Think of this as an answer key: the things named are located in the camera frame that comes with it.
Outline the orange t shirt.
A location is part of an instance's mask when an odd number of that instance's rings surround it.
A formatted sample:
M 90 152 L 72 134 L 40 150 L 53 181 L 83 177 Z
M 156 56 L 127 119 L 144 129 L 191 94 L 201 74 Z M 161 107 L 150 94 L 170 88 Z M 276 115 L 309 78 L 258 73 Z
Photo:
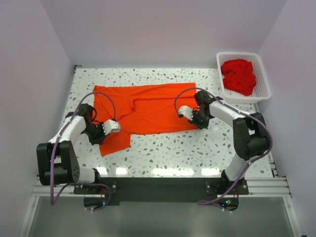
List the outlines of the orange t shirt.
M 99 122 L 115 118 L 121 130 L 99 146 L 106 156 L 130 146 L 130 136 L 194 130 L 197 127 L 179 118 L 174 104 L 196 107 L 194 82 L 142 86 L 105 87 L 96 85 L 93 107 Z

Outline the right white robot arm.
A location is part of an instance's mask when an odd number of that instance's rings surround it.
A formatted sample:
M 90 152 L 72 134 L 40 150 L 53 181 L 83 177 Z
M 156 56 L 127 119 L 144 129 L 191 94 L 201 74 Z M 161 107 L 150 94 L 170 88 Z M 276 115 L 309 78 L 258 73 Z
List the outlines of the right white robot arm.
M 198 128 L 208 128 L 211 119 L 219 119 L 233 129 L 235 155 L 222 171 L 219 183 L 212 188 L 217 194 L 231 194 L 251 164 L 262 158 L 272 148 L 271 133 L 261 113 L 248 114 L 228 104 L 220 97 L 212 97 L 206 91 L 194 95 L 197 108 L 192 109 L 189 122 Z

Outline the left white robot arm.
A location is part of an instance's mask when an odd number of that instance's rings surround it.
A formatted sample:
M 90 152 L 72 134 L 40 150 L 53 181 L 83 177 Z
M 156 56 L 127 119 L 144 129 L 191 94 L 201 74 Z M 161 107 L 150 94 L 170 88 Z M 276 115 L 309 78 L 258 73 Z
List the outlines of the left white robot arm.
M 96 109 L 82 104 L 79 110 L 69 112 L 62 128 L 47 143 L 37 146 L 39 180 L 43 186 L 85 184 L 92 194 L 102 189 L 102 181 L 95 168 L 81 168 L 74 145 L 81 134 L 88 136 L 92 145 L 101 145 L 105 138 L 120 126 L 115 120 L 94 123 Z

